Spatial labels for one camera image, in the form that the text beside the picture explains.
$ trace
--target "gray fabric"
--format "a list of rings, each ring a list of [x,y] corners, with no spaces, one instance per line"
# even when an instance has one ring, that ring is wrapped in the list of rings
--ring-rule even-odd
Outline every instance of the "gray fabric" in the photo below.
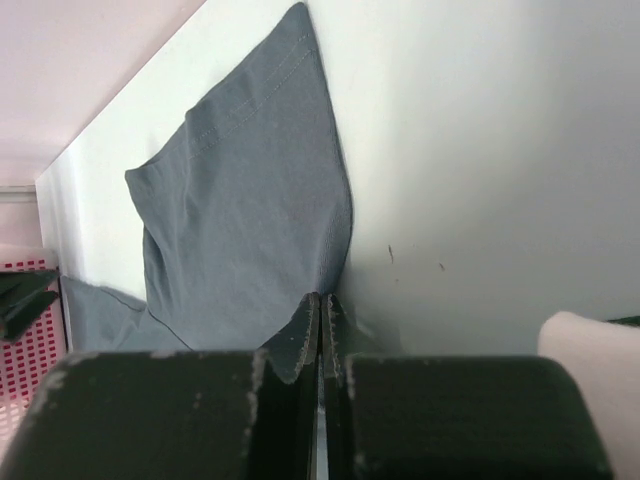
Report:
[[[144,302],[110,288],[94,287],[68,277],[62,277],[61,284],[70,312],[74,350],[187,348],[168,327],[149,315]]]
[[[351,200],[306,7],[293,6],[126,180],[144,223],[147,308],[126,313],[67,282],[83,348],[155,349],[177,336],[188,345],[177,348],[252,349],[305,293],[332,291]]]

